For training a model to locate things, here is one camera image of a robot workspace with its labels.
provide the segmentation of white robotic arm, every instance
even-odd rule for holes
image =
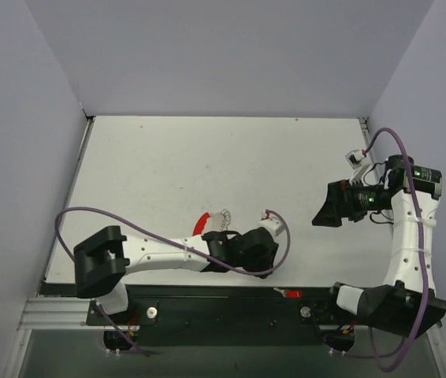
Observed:
[[[435,212],[441,196],[439,171],[413,165],[414,188],[422,218],[415,215],[414,203],[401,155],[389,157],[385,174],[378,184],[369,185],[362,178],[370,172],[370,159],[362,151],[346,156],[354,173],[349,180],[329,183],[325,204],[313,219],[313,225],[340,227],[342,218],[360,221],[368,211],[392,210],[393,236],[388,273],[379,287],[361,288],[336,283],[332,289],[335,317],[353,316],[358,324],[407,336],[418,313],[423,294],[419,255],[424,254],[428,277],[428,305],[418,335],[437,323],[445,314],[445,301],[435,298],[431,269],[432,233]],[[418,222],[424,231],[424,247],[419,250]]]
[[[120,235],[119,240],[121,243],[121,249],[118,252],[112,251],[110,248],[104,248],[100,252],[101,257],[106,264],[113,264],[116,259],[126,259],[125,272],[121,276],[130,275],[136,272],[142,272],[146,270],[163,270],[163,269],[187,269],[194,272],[226,272],[227,269],[221,269],[211,265],[210,257],[214,254],[217,258],[226,260],[232,266],[251,267],[251,271],[266,270],[267,265],[249,265],[247,259],[256,260],[262,258],[262,256],[253,256],[256,251],[260,254],[270,255],[272,258],[270,261],[264,261],[266,264],[273,263],[273,257],[277,251],[277,244],[273,241],[284,230],[284,225],[276,218],[268,217],[258,222],[258,228],[251,230],[244,235],[236,235],[234,238],[229,239],[227,237],[228,232],[208,232],[205,235],[196,235],[182,239],[170,239],[172,244],[162,243],[153,239],[144,239],[134,235]],[[91,262],[95,260],[92,257],[91,248],[95,249],[95,243],[91,239],[96,236],[92,236],[85,242],[81,243],[75,248],[76,261],[80,260],[76,265],[86,264],[92,268],[92,272],[95,274],[95,270],[101,268],[95,268],[95,265]],[[235,254],[243,253],[246,251],[251,256],[249,258],[238,258]],[[85,273],[76,274],[76,287],[85,287],[89,282],[89,275],[92,272],[88,272],[84,269]],[[106,282],[106,278],[102,276],[99,282],[91,282],[95,290],[91,292],[93,294],[104,292],[103,295],[91,295],[86,293],[88,298],[93,297],[102,306],[104,311],[108,315],[121,313],[128,308],[128,293],[126,286],[123,284],[121,277],[120,280],[111,288]]]
[[[405,289],[416,293],[422,292],[422,275],[419,265],[419,253],[424,253],[428,273],[429,288],[435,290],[431,269],[431,245],[433,228],[437,225],[435,212],[438,200],[432,199],[428,193],[418,192],[419,205],[424,217],[417,219],[414,215],[412,197],[405,191],[399,191],[391,198],[394,217],[391,261],[388,274],[383,284],[394,286],[397,281],[403,283]],[[423,223],[425,233],[424,250],[418,249],[418,222]],[[341,308],[358,315],[359,299],[363,289],[344,285],[340,287],[336,304]]]

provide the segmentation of black metal plate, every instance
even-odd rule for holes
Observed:
[[[134,304],[139,309],[139,319],[137,322],[135,322],[135,325],[154,325],[157,322],[157,317],[150,319],[146,315],[147,309],[150,307],[154,307],[158,310],[158,302],[154,299],[149,298],[141,298],[141,299],[135,299],[134,298]],[[129,319],[127,319],[125,322],[116,321],[118,325],[126,325],[128,323]],[[91,301],[90,305],[88,307],[88,313],[87,313],[87,325],[109,325],[101,315],[101,313],[96,309],[95,307],[95,301]]]

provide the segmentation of white work surface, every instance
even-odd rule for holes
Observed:
[[[311,225],[327,183],[348,178],[345,154],[364,148],[356,119],[230,117],[96,117],[70,198],[119,214],[169,238],[190,236],[205,213],[228,209],[230,229],[257,227],[263,209],[288,222],[292,248],[266,280],[234,272],[140,272],[127,284],[329,287],[381,284],[391,257],[386,226],[344,222]],[[68,245],[117,224],[93,213],[66,215]],[[122,233],[135,233],[122,225]],[[279,239],[276,261],[284,252]],[[71,260],[58,243],[46,281],[74,283]]]

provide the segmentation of black mount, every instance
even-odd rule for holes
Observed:
[[[236,232],[207,232],[202,236],[212,257],[248,272],[261,272],[273,267],[279,245],[263,227],[240,235]],[[227,272],[226,268],[210,263],[204,272]],[[259,276],[266,278],[269,274]]]
[[[120,282],[130,264],[123,255],[125,240],[120,226],[108,226],[74,247],[77,298],[102,297]]]
[[[336,305],[342,283],[336,283],[331,292],[329,312],[334,318],[345,320],[354,316]],[[408,337],[412,324],[418,314],[421,293],[407,290],[403,282],[396,281],[395,286],[382,285],[363,290],[358,302],[358,324],[381,329],[394,335]],[[416,337],[419,337],[444,317],[446,301],[435,297],[429,289],[428,305]]]

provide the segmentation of wire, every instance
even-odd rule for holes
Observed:
[[[384,164],[386,164],[386,162],[374,163],[374,165],[372,165],[372,168],[370,168],[370,170],[366,171],[366,173],[363,175],[363,178],[362,178],[363,183],[365,185],[368,185],[369,187],[374,187],[375,185],[378,185],[379,183],[381,183],[381,181],[385,177],[385,173],[383,173],[383,175],[379,178],[379,181],[376,184],[367,183],[365,178],[368,176],[369,173],[373,172],[378,165],[384,165]]]
[[[373,215],[382,215],[384,218],[388,219],[388,221],[381,222],[379,220],[374,220],[372,218]],[[375,224],[395,224],[394,222],[389,220],[389,218],[387,216],[385,216],[383,213],[380,213],[378,211],[374,211],[373,213],[370,213],[369,218],[370,218],[370,222],[375,223]]]
[[[55,217],[55,236],[57,237],[57,240],[61,244],[61,246],[64,249],[64,251],[67,253],[67,255],[73,261],[74,261],[74,256],[72,255],[71,250],[69,249],[69,247],[65,243],[65,241],[62,238],[61,233],[60,233],[60,223],[61,223],[63,215],[65,213],[70,213],[72,211],[87,211],[87,212],[90,212],[90,213],[97,213],[97,214],[105,215],[106,217],[109,217],[109,218],[113,218],[114,220],[119,221],[119,222],[121,222],[123,224],[126,224],[127,226],[129,226],[130,228],[136,230],[137,232],[140,232],[141,234],[147,235],[147,236],[149,236],[149,237],[151,237],[153,239],[156,239],[156,240],[158,240],[158,241],[160,241],[162,243],[168,244],[170,246],[174,246],[176,248],[179,248],[180,250],[188,250],[188,251],[192,252],[193,254],[197,254],[200,257],[205,258],[205,259],[213,262],[214,264],[220,265],[220,266],[224,267],[225,269],[231,270],[233,272],[244,274],[245,276],[264,276],[265,274],[272,273],[277,268],[279,268],[281,265],[283,265],[284,261],[288,257],[289,250],[290,250],[290,247],[292,245],[292,235],[291,235],[289,226],[286,223],[286,220],[279,213],[277,213],[277,212],[275,212],[273,210],[265,210],[266,213],[274,215],[284,225],[284,230],[286,231],[286,249],[284,251],[283,257],[272,268],[264,270],[264,271],[261,271],[261,272],[247,272],[247,271],[242,270],[242,269],[234,268],[233,266],[228,265],[228,264],[224,263],[223,261],[219,261],[217,258],[213,258],[212,256],[210,256],[208,254],[204,254],[203,252],[201,252],[199,250],[196,250],[195,248],[193,248],[191,246],[185,246],[183,244],[179,244],[179,243],[176,243],[176,242],[174,242],[172,240],[164,238],[163,236],[154,234],[153,232],[149,232],[148,230],[146,230],[144,228],[141,228],[137,224],[134,224],[130,220],[126,220],[125,218],[120,217],[117,214],[114,214],[114,213],[111,213],[109,211],[105,211],[105,210],[102,210],[102,209],[97,209],[95,207],[74,206],[74,207],[67,207],[67,208],[63,209]]]
[[[414,211],[415,216],[420,220],[421,219],[421,208],[419,207],[419,200],[418,195],[416,193],[415,187],[414,187],[414,179],[412,176],[412,168],[411,163],[409,162],[409,158],[407,155],[407,152],[405,150],[405,146],[394,130],[391,128],[380,128],[376,131],[374,137],[369,143],[368,148],[363,151],[364,154],[368,154],[368,152],[372,149],[372,147],[375,144],[375,141],[377,140],[377,137],[382,133],[387,132],[389,133],[394,140],[396,141],[396,144],[398,144],[398,147],[400,149],[400,152],[403,156],[403,164],[405,165],[405,173],[407,174],[407,181],[410,186],[411,190],[411,197],[412,197],[412,203],[414,204]],[[407,341],[403,343],[400,347],[400,351],[398,352],[398,356],[396,356],[396,359],[392,362],[390,366],[383,366],[381,364],[380,358],[381,356],[377,352],[377,348],[375,345],[375,339],[374,339],[374,333],[372,331],[372,328],[369,328],[370,331],[370,345],[372,346],[372,351],[374,353],[375,361],[377,362],[377,365],[379,366],[379,369],[383,372],[392,372],[404,360],[405,356],[407,356],[409,350],[412,347],[412,344],[415,341],[415,338],[418,334],[419,328],[421,327],[422,318],[424,317],[426,306],[428,305],[428,290],[429,290],[429,282],[428,282],[428,273],[426,271],[426,260],[424,255],[424,247],[425,247],[425,230],[423,223],[421,221],[418,222],[418,256],[419,256],[419,264],[421,266],[421,277],[422,277],[422,294],[421,294],[421,301],[419,303],[419,309],[418,313],[416,315],[416,318],[414,320],[414,323],[412,324],[411,332],[409,333],[409,336],[407,338]]]

